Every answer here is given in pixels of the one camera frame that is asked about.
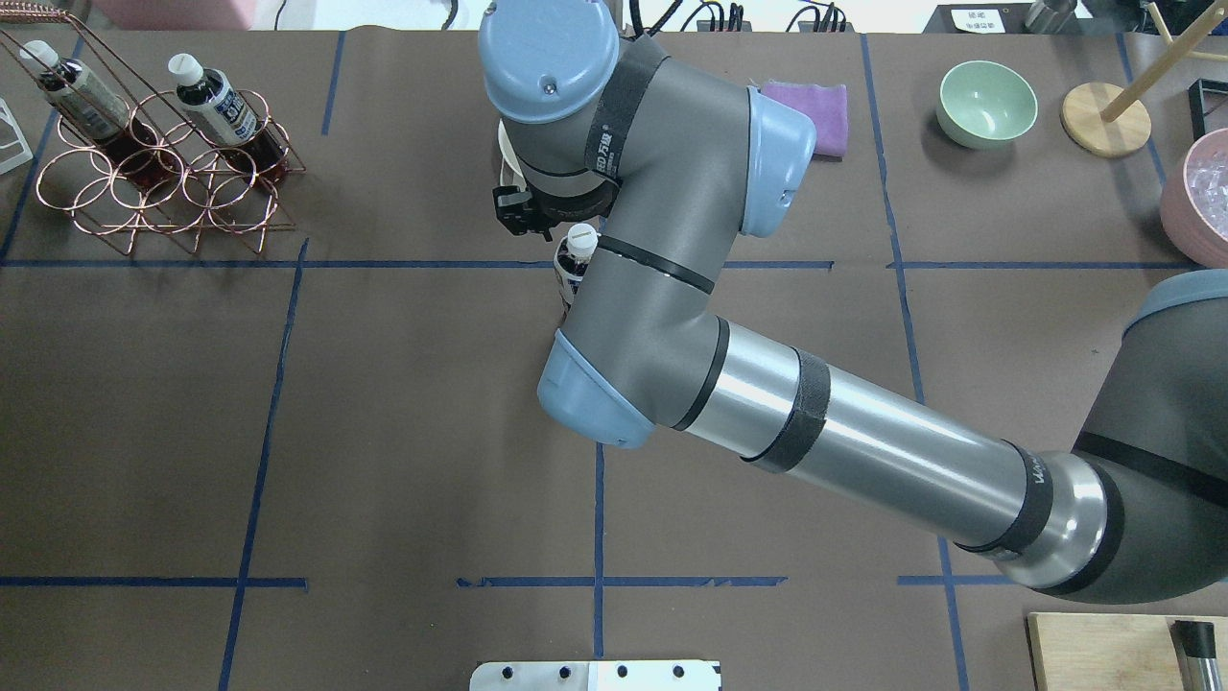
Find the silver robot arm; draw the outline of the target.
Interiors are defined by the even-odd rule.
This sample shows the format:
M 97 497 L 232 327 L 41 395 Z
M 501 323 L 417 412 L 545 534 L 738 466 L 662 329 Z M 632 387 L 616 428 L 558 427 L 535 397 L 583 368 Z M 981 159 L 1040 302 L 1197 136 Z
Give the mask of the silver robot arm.
M 1072 450 L 1036 454 L 711 314 L 736 237 L 771 234 L 801 188 L 806 114 L 623 38 L 600 1 L 494 1 L 479 52 L 530 193 L 608 220 L 535 388 L 553 419 L 624 449 L 682 430 L 1052 598 L 1226 578 L 1224 270 L 1149 290 Z

